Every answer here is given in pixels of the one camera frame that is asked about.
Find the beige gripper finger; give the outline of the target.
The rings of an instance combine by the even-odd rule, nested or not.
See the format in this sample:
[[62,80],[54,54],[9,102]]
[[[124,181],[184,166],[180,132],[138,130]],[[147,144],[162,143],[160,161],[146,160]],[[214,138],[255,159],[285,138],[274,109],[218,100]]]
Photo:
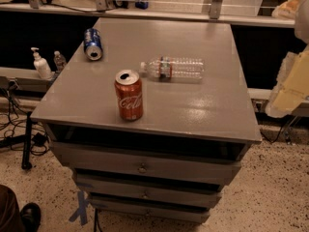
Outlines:
[[266,114],[273,118],[290,115],[309,96],[309,51],[288,52],[271,90]]

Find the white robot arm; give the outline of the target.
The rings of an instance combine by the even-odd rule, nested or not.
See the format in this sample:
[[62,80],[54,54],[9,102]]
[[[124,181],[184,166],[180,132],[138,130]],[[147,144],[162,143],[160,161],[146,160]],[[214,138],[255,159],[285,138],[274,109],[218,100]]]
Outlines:
[[[288,0],[277,6],[274,17],[293,18],[295,36],[309,45],[309,0]],[[281,118],[291,114],[309,97],[309,48],[300,53],[288,52],[282,60],[277,83],[273,87],[266,114]]]

